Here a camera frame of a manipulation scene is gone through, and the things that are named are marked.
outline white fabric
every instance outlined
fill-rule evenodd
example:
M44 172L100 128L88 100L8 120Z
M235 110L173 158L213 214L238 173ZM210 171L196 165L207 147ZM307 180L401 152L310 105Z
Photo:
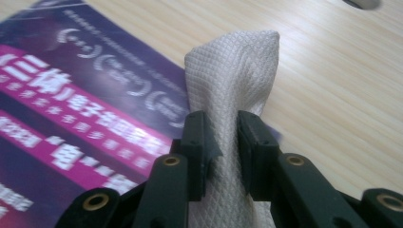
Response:
M238 110L260 115L278 67L276 31L226 34L185 56L191 111L210 118L223 153L214 159L206 196L189 205L190 228L274 227L268 202L252 202L241 184Z

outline purple flyer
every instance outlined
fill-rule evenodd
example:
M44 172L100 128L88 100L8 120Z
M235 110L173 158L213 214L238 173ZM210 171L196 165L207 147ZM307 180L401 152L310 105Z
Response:
M181 137L184 71L80 0L0 23L0 227L53 227L95 187L146 181Z

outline screw hole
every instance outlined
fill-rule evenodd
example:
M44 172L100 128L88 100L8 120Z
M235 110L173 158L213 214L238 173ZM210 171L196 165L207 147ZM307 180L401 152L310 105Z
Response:
M378 202L384 207L389 208L396 212L403 212L403 201L387 194L380 194L376 197Z
M84 201L83 208L87 211L96 211L103 208L108 202L109 196L107 194L97 193Z
M343 0L343 2L360 10L376 10L381 5L381 0Z
M287 157L287 161L292 164L292 165L296 165L296 166L300 166L303 165L305 163L305 161L297 156L288 156Z
M165 164L165 165L169 165L169 166L173 166L173 165L177 165L177 164L179 164L179 159L178 158L176 158L176 157L169 157L169 158L166 158L164 161L163 161L163 163Z

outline textured fabric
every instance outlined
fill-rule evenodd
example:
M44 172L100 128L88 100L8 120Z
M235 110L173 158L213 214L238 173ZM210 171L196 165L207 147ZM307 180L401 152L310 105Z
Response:
M223 153L210 167L206 196L189 204L189 227L274 227L268 202L253 202L241 184L238 110L260 115L278 66L275 31L226 34L185 56L191 111L210 118Z

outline wooden table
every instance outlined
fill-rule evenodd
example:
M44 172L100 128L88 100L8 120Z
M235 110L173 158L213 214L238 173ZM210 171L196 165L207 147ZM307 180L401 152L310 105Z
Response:
M2 0L0 19L33 0ZM403 193L403 2L362 10L326 1L88 0L177 65L226 32L281 35L277 78L262 119L283 152L310 158L353 197Z

